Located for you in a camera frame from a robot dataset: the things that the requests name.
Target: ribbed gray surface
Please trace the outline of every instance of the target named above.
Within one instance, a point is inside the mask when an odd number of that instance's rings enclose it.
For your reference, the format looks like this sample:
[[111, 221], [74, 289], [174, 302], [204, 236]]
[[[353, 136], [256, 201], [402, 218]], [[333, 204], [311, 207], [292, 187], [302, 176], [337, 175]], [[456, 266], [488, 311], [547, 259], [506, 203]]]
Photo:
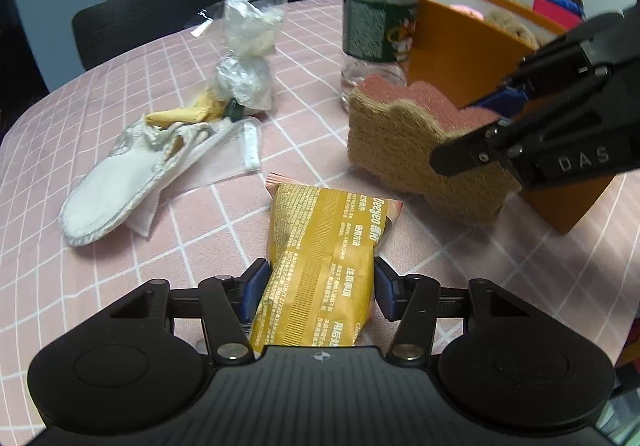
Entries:
[[224, 368], [187, 412], [158, 428], [117, 438], [51, 429], [34, 444], [596, 446], [594, 429], [559, 438], [515, 438], [451, 410], [428, 376], [385, 363], [372, 347], [271, 347], [253, 365]]

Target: yellow cloth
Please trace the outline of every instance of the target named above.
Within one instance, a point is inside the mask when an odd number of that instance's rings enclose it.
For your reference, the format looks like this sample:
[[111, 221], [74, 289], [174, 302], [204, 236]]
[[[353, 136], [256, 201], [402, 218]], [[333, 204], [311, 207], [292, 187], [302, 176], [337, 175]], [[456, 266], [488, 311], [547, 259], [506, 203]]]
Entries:
[[222, 118], [225, 102], [216, 98], [211, 89], [198, 95], [191, 107], [180, 107], [169, 111], [152, 112], [146, 115], [147, 125], [154, 125], [165, 129], [172, 123], [200, 123], [201, 121], [217, 121]]

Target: clear plastic bottle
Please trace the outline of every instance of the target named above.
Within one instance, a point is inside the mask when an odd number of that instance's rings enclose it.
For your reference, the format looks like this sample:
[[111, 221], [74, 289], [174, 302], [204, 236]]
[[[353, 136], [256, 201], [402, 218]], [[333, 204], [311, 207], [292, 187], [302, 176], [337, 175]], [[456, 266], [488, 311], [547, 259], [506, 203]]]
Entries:
[[348, 109], [351, 90], [370, 74], [406, 84], [398, 65], [408, 58], [418, 0], [344, 0], [342, 104]]

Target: round table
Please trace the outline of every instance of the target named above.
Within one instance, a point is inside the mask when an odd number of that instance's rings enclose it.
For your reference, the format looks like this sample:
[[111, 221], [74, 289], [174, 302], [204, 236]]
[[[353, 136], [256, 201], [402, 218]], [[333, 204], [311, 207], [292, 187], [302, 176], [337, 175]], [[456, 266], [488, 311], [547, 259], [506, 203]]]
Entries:
[[[148, 240], [120, 226], [72, 249], [56, 218], [126, 125], [190, 103], [220, 58], [215, 36], [181, 32], [129, 51], [56, 90], [12, 127], [0, 147], [0, 443], [23, 444], [42, 428], [26, 387], [41, 347], [146, 280], [194, 287], [212, 275], [240, 275], [265, 256], [269, 172], [398, 196], [347, 159], [341, 20], [341, 0], [288, 5], [270, 57], [274, 110], [262, 119], [262, 171], [166, 201]], [[639, 194], [640, 175], [618, 176], [567, 235], [555, 233], [519, 196], [489, 228], [443, 220], [409, 196], [380, 252], [398, 273], [429, 275], [446, 287], [490, 279], [615, 360], [640, 299]], [[358, 343], [386, 349], [395, 327], [376, 307]], [[461, 332], [461, 321], [440, 320], [434, 352]], [[202, 336], [194, 321], [177, 321], [176, 333], [190, 343]]]

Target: wet wipe packet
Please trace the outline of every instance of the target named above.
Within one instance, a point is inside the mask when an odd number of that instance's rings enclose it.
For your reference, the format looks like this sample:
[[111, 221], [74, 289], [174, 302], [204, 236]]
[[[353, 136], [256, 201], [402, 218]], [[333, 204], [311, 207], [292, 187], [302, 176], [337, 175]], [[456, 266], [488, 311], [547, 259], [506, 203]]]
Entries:
[[270, 174], [271, 278], [252, 324], [265, 345], [352, 346], [370, 314], [373, 252], [402, 202]]

